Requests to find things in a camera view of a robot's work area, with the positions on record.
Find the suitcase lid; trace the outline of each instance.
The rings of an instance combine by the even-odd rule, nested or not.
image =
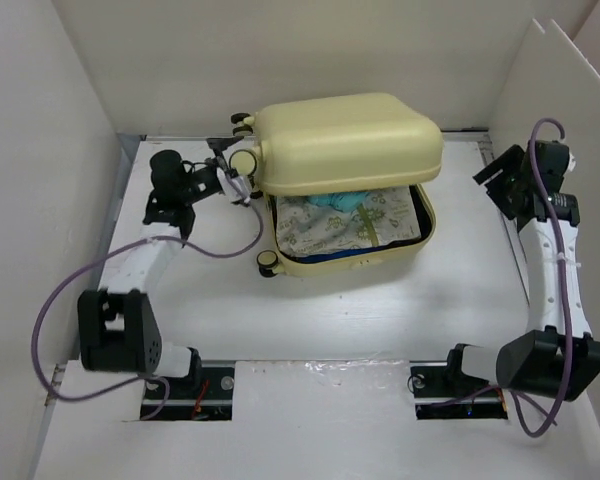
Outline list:
[[[385,93],[271,105],[245,123],[257,138],[256,181],[271,195],[415,185],[440,171],[440,129]]]

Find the open suitcase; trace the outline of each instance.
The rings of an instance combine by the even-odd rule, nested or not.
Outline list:
[[[414,255],[433,235],[435,215],[421,184],[440,171],[442,134],[397,98],[284,103],[232,120],[234,133],[255,134],[255,146],[236,152],[232,163],[255,157],[254,187],[264,193],[275,237],[275,250],[258,255],[262,275],[378,264]],[[339,202],[355,208],[336,210]]]

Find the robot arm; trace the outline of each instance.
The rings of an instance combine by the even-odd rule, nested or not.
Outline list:
[[[600,373],[600,342],[594,341],[582,303],[576,262],[580,221],[573,195],[559,193],[570,164],[569,149],[559,143],[538,142],[538,163],[564,238],[568,308],[573,329],[573,368],[566,400],[575,400]],[[552,225],[535,190],[528,159],[519,146],[511,147],[474,179],[487,182],[487,194],[510,220],[517,221],[529,275],[529,318],[526,333],[499,350],[457,345],[449,355],[452,381],[466,377],[502,388],[555,397],[564,366],[564,316],[560,301],[559,258]]]
[[[193,203],[224,193],[234,204],[249,203],[248,181],[231,168],[223,152],[242,137],[212,138],[215,157],[187,171],[188,162],[173,150],[151,159],[153,191],[145,209],[142,238],[187,240],[193,230]],[[150,241],[132,250],[120,270],[100,290],[87,290],[78,300],[80,353],[87,370],[132,372],[199,382],[197,350],[162,342],[149,301],[160,278],[182,245]],[[111,327],[122,320],[122,330]]]

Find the white table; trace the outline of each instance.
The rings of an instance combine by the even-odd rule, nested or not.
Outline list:
[[[148,161],[165,148],[193,161],[207,155],[200,142],[144,142],[112,248],[137,237]],[[163,339],[205,360],[245,360],[233,420],[124,422],[137,419],[141,385],[59,404],[36,478],[600,479],[600,431],[586,395],[538,441],[513,412],[509,422],[415,419],[405,360],[444,359],[458,342],[496,347],[526,325],[510,240],[471,179],[482,166],[476,143],[447,141],[442,173],[426,185],[438,228],[411,261],[264,279],[255,256],[271,246],[270,232],[237,259],[183,252],[152,298],[154,312]],[[231,251],[255,234],[253,215],[221,197],[195,210],[192,239],[209,249]],[[355,359],[371,361],[342,362]],[[86,392],[114,378],[74,362],[62,389]]]

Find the suitcase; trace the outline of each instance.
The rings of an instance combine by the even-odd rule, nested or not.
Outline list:
[[[433,235],[435,214],[422,183],[440,172],[442,134],[397,98],[369,93],[283,103],[255,115],[234,115],[232,121],[235,135],[255,134],[254,147],[234,153],[232,162],[238,165],[247,154],[256,159],[254,188],[264,194],[276,245],[258,254],[263,276],[307,277],[375,265],[415,255]],[[419,238],[311,261],[281,252],[276,198],[393,187],[408,187]]]

